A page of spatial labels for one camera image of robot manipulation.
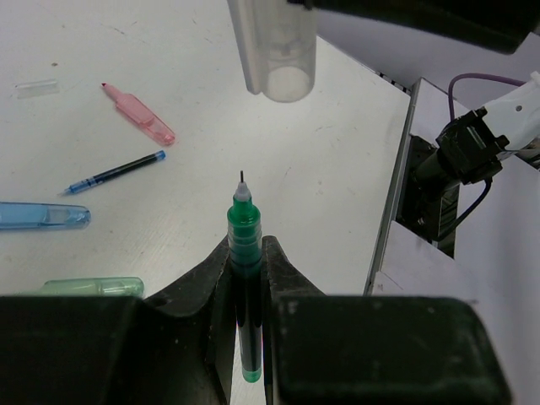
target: pen cap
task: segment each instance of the pen cap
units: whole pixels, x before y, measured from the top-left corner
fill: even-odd
[[[315,83],[316,11],[287,0],[228,0],[247,89],[292,102]]]
[[[30,294],[39,295],[133,295],[142,297],[143,280],[138,277],[74,278],[51,280]]]

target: purple cable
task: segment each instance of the purple cable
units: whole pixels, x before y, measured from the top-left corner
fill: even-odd
[[[510,84],[512,86],[520,87],[526,82],[516,80],[514,78],[506,78],[504,76],[497,76],[487,73],[464,73],[455,76],[448,84],[448,107],[450,109],[450,120],[453,121],[456,118],[456,112],[454,110],[454,84],[462,78],[480,78],[482,80],[491,80],[492,82],[499,82],[504,84]]]

